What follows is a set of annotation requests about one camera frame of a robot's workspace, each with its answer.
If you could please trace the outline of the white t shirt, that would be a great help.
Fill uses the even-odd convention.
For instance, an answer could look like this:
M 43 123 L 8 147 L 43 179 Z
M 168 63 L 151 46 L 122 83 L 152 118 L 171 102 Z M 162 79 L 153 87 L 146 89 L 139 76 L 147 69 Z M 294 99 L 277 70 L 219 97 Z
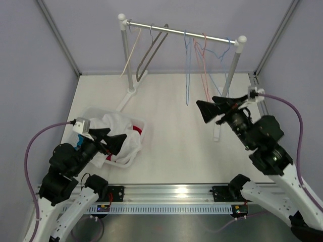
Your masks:
M 109 144 L 108 154 L 97 153 L 91 163 L 102 168 L 108 162 L 111 165 L 125 168 L 142 148 L 144 122 L 119 112 L 105 113 L 102 117 L 90 119 L 91 129 L 110 129 L 101 142 Z

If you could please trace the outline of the red t shirt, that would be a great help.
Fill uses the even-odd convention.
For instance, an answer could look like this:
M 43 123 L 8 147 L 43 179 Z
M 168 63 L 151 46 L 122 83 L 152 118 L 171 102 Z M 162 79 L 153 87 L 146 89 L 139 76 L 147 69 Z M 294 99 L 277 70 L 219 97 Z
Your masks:
M 118 155 L 110 154 L 105 160 L 118 163 L 126 164 L 130 161 L 131 157 L 137 154 L 142 148 L 142 129 L 138 126 L 130 126 L 124 130 L 124 134 L 127 135 L 122 148 Z

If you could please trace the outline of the light blue red-shirt hanger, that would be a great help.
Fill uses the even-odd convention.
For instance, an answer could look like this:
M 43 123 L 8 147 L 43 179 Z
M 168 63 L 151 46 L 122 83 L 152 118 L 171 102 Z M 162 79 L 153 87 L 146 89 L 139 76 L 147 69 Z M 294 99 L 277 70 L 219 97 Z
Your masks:
M 224 66 L 224 63 L 223 63 L 223 60 L 224 60 L 224 57 L 226 55 L 226 53 L 230 50 L 230 45 L 229 47 L 221 54 L 221 55 L 218 55 L 217 53 L 215 53 L 213 50 L 210 50 L 210 49 L 207 49 L 206 47 L 203 47 L 200 43 L 197 43 L 198 47 L 204 51 L 206 50 L 207 52 L 209 53 L 212 53 L 219 61 L 220 61 L 220 64 L 222 66 L 222 69 L 223 69 L 223 72 L 224 72 L 224 75 L 225 75 L 225 80 L 227 80 L 228 78 L 228 74 L 227 74 L 227 71 L 226 71 L 226 68 Z M 209 78 L 210 80 L 212 81 L 214 87 L 216 88 L 216 90 L 218 91 L 218 94 L 222 94 L 223 93 L 223 89 L 220 89 L 216 84 L 215 84 L 215 81 L 213 80 L 212 78 L 212 75 L 211 73 L 208 73 L 209 75 Z

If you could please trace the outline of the pink hanger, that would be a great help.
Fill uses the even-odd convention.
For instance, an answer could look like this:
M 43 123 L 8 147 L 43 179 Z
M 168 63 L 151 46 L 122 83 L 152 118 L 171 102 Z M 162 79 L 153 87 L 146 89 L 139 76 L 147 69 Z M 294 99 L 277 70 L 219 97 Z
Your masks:
M 199 47 L 198 45 L 199 43 L 197 40 L 195 40 L 195 38 L 193 39 L 193 44 L 194 44 L 194 51 L 196 55 L 197 65 L 198 65 L 198 68 L 201 70 L 200 77 L 201 77 L 205 97 L 207 101 L 210 101 L 209 86 L 208 86 L 207 76 L 206 76 L 206 63 L 205 63 L 205 50 L 206 50 L 207 39 L 206 39 L 205 33 L 203 33 L 202 35 L 204 37 L 204 47 Z

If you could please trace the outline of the light blue white-shirt hanger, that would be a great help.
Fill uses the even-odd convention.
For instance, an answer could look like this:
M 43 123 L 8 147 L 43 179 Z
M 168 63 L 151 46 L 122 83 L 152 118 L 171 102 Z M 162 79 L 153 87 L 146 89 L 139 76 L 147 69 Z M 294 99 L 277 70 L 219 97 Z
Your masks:
M 185 44 L 185 86 L 186 86 L 186 105 L 189 106 L 190 97 L 190 74 L 191 74 L 191 53 L 192 53 L 192 39 L 187 37 L 187 31 L 184 31 Z

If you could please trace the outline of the blue t shirt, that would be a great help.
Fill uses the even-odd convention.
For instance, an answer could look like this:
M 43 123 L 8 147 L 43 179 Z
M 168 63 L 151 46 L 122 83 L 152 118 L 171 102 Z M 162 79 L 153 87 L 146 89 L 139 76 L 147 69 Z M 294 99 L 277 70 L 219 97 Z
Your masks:
M 81 134 L 79 134 L 78 135 L 78 141 L 77 141 L 76 146 L 75 146 L 76 150 L 78 150 L 81 147 L 81 145 L 83 143 L 83 140 L 84 140 L 84 137 Z

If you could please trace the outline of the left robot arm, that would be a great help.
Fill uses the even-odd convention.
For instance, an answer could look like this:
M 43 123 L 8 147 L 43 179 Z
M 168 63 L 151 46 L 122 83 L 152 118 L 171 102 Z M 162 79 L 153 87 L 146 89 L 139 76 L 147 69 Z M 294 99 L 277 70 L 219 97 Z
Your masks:
M 112 199 L 109 183 L 98 175 L 91 175 L 77 199 L 59 216 L 78 184 L 76 177 L 97 153 L 117 155 L 127 138 L 126 134 L 109 136 L 110 129 L 90 129 L 75 148 L 69 143 L 55 147 L 49 160 L 50 168 L 42 180 L 38 194 L 32 194 L 35 216 L 24 241 L 65 241 L 68 234 L 96 201 Z

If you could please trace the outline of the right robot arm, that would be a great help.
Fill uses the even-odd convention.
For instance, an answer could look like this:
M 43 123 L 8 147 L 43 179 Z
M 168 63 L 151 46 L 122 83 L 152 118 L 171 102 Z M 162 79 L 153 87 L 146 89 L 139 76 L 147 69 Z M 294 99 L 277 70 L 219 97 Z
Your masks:
M 252 122 L 248 105 L 275 99 L 290 106 L 296 113 L 299 124 L 299 139 L 296 161 L 279 144 L 283 137 L 280 124 L 273 115 L 264 115 Z M 290 102 L 269 94 L 250 91 L 239 98 L 214 96 L 212 102 L 198 100 L 196 104 L 205 123 L 217 116 L 217 125 L 227 123 L 247 151 L 249 159 L 265 176 L 284 191 L 288 200 L 279 199 L 261 190 L 250 178 L 239 174 L 231 180 L 228 194 L 233 200 L 255 202 L 285 222 L 300 241 L 322 241 L 322 200 L 302 178 L 300 149 L 303 136 L 303 121 L 298 109 Z

